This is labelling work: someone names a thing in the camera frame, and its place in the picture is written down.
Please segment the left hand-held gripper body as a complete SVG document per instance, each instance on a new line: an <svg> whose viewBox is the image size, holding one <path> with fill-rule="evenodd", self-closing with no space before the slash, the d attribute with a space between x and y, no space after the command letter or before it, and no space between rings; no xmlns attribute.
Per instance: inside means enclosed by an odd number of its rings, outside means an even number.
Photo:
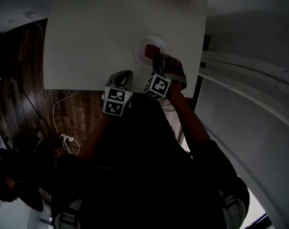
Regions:
<svg viewBox="0 0 289 229"><path fill-rule="evenodd" d="M132 97L131 81L125 78L123 83L116 83L109 79L103 94L103 114L122 116L125 107L128 106Z"/></svg>

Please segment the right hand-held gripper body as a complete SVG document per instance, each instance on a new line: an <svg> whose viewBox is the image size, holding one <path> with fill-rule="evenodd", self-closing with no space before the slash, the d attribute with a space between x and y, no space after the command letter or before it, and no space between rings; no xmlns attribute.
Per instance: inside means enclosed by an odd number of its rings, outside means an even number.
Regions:
<svg viewBox="0 0 289 229"><path fill-rule="evenodd" d="M143 93L155 100L166 98L167 91L171 84L171 79L164 78L152 71L152 76L146 81Z"/></svg>

